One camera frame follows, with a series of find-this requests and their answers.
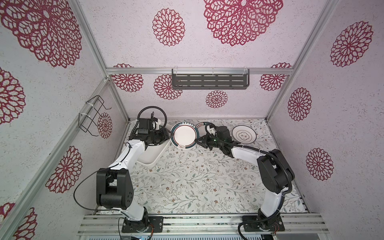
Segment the white plate brown line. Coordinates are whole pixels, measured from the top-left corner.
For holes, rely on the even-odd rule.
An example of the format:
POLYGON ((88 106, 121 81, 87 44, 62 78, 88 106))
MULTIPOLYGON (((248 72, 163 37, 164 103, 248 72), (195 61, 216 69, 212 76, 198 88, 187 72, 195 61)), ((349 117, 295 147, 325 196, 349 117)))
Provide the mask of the white plate brown line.
POLYGON ((257 133, 251 127, 239 125, 233 128, 232 135, 237 142, 252 144, 257 139, 257 133))

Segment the striped rim plate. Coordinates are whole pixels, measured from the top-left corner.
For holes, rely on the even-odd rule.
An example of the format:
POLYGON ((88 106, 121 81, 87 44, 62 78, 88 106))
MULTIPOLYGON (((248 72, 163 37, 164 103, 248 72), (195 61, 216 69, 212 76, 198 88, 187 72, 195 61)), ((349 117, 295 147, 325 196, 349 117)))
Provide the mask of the striped rim plate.
POLYGON ((200 137, 198 128, 189 122, 180 122, 171 129, 171 143, 178 149, 193 149, 200 137))

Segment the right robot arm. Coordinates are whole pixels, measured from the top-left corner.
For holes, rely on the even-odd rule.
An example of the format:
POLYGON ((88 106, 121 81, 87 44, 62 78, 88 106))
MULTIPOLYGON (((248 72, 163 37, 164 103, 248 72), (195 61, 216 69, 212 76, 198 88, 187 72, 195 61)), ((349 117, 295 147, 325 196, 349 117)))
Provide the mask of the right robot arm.
POLYGON ((295 174, 283 153, 278 149, 267 152, 234 141, 225 126, 217 127, 208 123, 205 131, 204 136, 195 140, 198 145, 209 150, 218 148, 228 157, 258 165, 266 194, 258 218, 254 222, 275 221, 280 216, 285 196, 293 190, 292 181, 295 179, 295 174))

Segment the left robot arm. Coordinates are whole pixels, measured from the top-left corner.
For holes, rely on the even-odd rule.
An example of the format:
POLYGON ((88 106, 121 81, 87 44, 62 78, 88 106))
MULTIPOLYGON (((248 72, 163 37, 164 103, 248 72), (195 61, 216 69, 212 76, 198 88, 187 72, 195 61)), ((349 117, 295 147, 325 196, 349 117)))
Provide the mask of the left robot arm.
POLYGON ((152 168, 170 145, 167 120, 155 117, 137 120, 119 157, 106 169, 97 172, 97 205, 121 212, 125 219, 143 222, 148 212, 134 201, 131 171, 136 164, 152 168))

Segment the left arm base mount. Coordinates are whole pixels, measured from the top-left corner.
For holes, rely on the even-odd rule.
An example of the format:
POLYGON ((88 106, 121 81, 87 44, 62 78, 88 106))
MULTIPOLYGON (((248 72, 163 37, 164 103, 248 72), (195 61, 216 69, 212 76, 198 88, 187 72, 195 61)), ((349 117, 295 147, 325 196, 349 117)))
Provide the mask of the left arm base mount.
POLYGON ((124 220, 122 233, 161 233, 163 225, 163 216, 144 217, 141 221, 124 220))

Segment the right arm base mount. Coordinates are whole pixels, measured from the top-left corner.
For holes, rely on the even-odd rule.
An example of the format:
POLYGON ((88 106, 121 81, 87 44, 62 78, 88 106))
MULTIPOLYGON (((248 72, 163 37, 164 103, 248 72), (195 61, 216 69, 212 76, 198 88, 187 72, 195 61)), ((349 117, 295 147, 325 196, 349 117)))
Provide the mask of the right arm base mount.
POLYGON ((245 222, 245 232, 283 232, 286 230, 281 214, 270 218, 265 218, 264 215, 242 216, 242 221, 245 222))

